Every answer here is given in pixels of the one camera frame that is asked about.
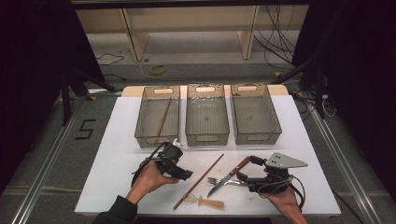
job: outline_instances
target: plastic bin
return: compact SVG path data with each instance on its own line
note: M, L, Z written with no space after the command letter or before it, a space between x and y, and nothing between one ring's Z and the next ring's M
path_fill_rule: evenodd
M178 138L180 87L146 87L143 90L134 137L140 147L156 147Z
M231 85L237 145L274 145L282 129L267 84Z
M189 85L186 114L188 145L225 146L229 135L230 126L223 85Z

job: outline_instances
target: wooden stick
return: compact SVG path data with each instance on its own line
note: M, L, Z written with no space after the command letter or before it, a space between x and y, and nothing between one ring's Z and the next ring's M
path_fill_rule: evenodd
M218 161L224 156L224 153L221 154L221 156L215 161L215 163L213 163L212 166L209 167L209 169L201 176L201 178L199 178L199 180L189 189L189 191L187 191L187 193L185 193L183 195L183 197L181 197L180 201L177 202L177 204L174 207L174 210L176 210L178 208L178 206L184 201L184 199L192 192L193 189L195 189L195 187L199 184L199 182L201 182L202 179L204 179L204 177L207 175L207 173L209 173L209 171L216 165L216 163L218 163Z
M161 126L157 132L157 140L155 141L155 143L158 143L158 138L160 137L161 131L163 130L163 124L165 123L166 115L168 114L168 110L169 110L169 106L171 105L171 102L172 102L172 98L169 98L168 106L166 107L165 113L163 114L163 119L161 120Z

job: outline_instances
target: metal rail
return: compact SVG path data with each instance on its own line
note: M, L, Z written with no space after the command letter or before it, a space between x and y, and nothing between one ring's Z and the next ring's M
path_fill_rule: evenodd
M382 223L378 213L375 211L375 207L370 197L365 192L364 187L361 185L361 182L356 177L353 169L350 167L347 158L345 157L343 150L338 145L334 136L332 135L332 131L325 119L322 119L317 111L312 112L312 116L315 120L315 123L318 125L318 128L323 135L324 140L326 141L330 152L338 165L338 168L341 171L349 189L354 196L356 203L358 204L364 219L367 223L380 224Z
M49 155L41 166L40 171L35 178L35 181L29 188L29 191L26 193L14 218L12 219L12 224L26 223L35 206L35 202L37 201L38 196L40 195L40 192L43 189L44 184L46 183L50 175L52 167L55 164L59 153L62 151L67 135L69 135L71 127L73 127L73 124L76 120L77 113L83 105L84 101L85 97L78 97L75 101L76 105L73 108L70 120L62 127L58 136L56 137L56 140L49 151Z

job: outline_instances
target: person's arm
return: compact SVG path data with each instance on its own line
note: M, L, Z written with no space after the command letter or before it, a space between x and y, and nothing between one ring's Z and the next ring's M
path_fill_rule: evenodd
M274 207L285 217L291 224L305 224L305 219L298 206L294 190L288 187L285 192L266 195Z
M165 184L175 184L178 179L163 176L154 161L149 162L143 168L139 177L134 182L125 198L118 196L108 212L99 214L93 224L124 224L134 219L137 213L137 204L148 193Z

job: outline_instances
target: white table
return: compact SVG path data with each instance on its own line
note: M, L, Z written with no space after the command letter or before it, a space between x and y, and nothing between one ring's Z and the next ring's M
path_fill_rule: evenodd
M268 200L249 192L248 188L224 186L210 199L225 202L224 210L195 204L182 203L177 210L173 207L204 172L224 153L223 158L207 174L212 177L226 176L236 164L246 156L269 158L274 152L280 152L300 161L306 161L307 167L291 168L289 173L297 176L304 184L306 201L303 213L306 216L338 216L341 211L332 195L329 184L323 174L318 158L312 148L295 103L290 96L272 96L273 103L282 128L282 134L273 146L240 147L233 140L233 119L230 99L227 98L230 136L225 147L189 147L184 150L178 166L193 171L191 178L180 180L175 185L166 185L151 192L139 203L139 216L152 217L273 217L280 216ZM102 143L99 147L91 172L80 195L76 213L96 215L107 211L117 195L125 196L129 191L131 172L145 159L152 149L140 148L134 138L134 130L140 107L140 97L120 97L113 109ZM185 118L186 98L181 97L180 142L186 146ZM249 177L265 177L263 167L249 163L241 172ZM294 186L302 191L299 183ZM205 196L213 186L206 177L192 192L195 196Z

